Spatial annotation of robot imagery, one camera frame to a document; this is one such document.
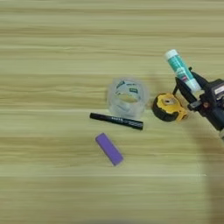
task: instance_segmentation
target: clear tape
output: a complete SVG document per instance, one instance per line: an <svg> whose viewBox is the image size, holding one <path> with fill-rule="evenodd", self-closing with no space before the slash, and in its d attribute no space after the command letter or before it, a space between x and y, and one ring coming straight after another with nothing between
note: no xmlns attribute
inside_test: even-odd
<svg viewBox="0 0 224 224"><path fill-rule="evenodd" d="M115 116L139 118L149 99L148 88L139 80L116 79L108 88L108 108Z"/></svg>

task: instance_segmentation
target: purple eraser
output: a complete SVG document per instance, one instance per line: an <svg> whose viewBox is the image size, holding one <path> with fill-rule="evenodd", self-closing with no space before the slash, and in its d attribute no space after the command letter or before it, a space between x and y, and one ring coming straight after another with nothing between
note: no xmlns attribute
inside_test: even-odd
<svg viewBox="0 0 224 224"><path fill-rule="evenodd" d="M113 165L118 165L123 161L122 154L118 149L110 142L108 137L101 133L95 141L101 146L105 154L108 156Z"/></svg>

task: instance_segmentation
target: glue stick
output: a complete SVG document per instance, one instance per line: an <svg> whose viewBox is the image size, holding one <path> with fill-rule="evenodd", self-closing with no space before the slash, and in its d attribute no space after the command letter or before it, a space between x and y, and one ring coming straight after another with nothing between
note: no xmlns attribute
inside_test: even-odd
<svg viewBox="0 0 224 224"><path fill-rule="evenodd" d="M199 83L193 78L193 75L189 71L186 63L181 59L176 50L170 50L167 52L165 54L165 58L177 77L181 79L192 90L192 92L201 90Z"/></svg>

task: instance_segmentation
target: wooden table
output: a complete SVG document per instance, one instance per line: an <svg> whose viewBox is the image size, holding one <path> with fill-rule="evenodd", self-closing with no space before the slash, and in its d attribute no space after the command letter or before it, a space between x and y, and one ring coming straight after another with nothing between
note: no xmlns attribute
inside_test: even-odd
<svg viewBox="0 0 224 224"><path fill-rule="evenodd" d="M151 112L174 87L167 50L223 78L223 24L218 0L0 1L0 223L223 224L218 133L198 114ZM143 131L88 118L109 114L108 85L123 76L150 89Z"/></svg>

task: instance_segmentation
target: yellow tape measure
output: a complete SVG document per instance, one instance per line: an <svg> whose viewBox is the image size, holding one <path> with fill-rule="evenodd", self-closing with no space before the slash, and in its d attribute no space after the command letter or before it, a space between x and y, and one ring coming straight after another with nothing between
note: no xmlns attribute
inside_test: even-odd
<svg viewBox="0 0 224 224"><path fill-rule="evenodd" d="M178 122L186 118L187 112L181 106L179 99L173 94L160 94L152 106L154 115L165 122Z"/></svg>

